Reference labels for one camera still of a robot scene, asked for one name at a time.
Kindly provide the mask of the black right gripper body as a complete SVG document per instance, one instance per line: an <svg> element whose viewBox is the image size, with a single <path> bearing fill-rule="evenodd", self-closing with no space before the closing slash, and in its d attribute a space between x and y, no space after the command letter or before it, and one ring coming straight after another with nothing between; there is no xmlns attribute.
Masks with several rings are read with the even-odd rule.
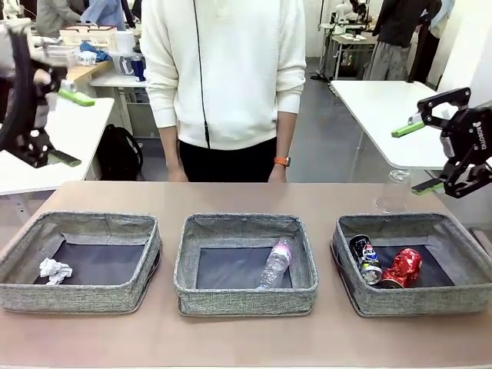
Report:
<svg viewBox="0 0 492 369"><path fill-rule="evenodd" d="M440 141L448 163L485 164L491 159L491 102L475 108L450 103Z"/></svg>

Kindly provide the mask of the person's right hand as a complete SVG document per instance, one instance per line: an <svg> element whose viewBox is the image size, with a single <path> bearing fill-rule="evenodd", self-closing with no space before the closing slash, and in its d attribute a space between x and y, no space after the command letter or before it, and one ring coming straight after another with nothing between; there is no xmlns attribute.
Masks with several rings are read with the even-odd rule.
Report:
<svg viewBox="0 0 492 369"><path fill-rule="evenodd" d="M168 173L168 181L170 182L188 182L188 177L185 170L179 163L166 165Z"/></svg>

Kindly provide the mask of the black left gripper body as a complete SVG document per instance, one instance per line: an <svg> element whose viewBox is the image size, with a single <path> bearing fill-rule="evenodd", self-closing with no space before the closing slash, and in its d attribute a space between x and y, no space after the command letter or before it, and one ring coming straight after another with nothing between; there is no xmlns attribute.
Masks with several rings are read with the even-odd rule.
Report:
<svg viewBox="0 0 492 369"><path fill-rule="evenodd" d="M41 96L33 82L35 68L26 68L21 73L21 133L44 128L49 112L49 103Z"/></svg>

